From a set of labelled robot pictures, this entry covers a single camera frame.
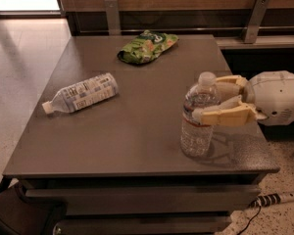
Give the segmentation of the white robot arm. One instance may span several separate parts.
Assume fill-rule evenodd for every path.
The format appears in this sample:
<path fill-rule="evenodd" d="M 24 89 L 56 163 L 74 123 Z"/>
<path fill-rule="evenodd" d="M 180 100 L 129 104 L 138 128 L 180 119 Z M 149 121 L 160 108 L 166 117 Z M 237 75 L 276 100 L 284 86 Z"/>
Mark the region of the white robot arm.
<path fill-rule="evenodd" d="M 192 113 L 204 125 L 241 126 L 256 121 L 266 126 L 294 122 L 294 73 L 263 71 L 251 79 L 241 75 L 217 78 L 221 103 Z"/>

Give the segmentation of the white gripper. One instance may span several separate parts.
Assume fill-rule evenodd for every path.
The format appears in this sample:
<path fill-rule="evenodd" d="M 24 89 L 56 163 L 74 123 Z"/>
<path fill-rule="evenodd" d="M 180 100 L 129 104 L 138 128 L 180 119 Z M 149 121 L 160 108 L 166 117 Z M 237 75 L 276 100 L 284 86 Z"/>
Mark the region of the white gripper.
<path fill-rule="evenodd" d="M 217 78 L 217 89 L 226 101 L 196 108 L 192 113 L 202 125 L 242 126 L 257 121 L 274 126 L 294 122 L 293 72 L 264 71 L 249 81 L 241 75 L 222 76 Z M 246 103 L 242 101 L 243 91 Z"/>

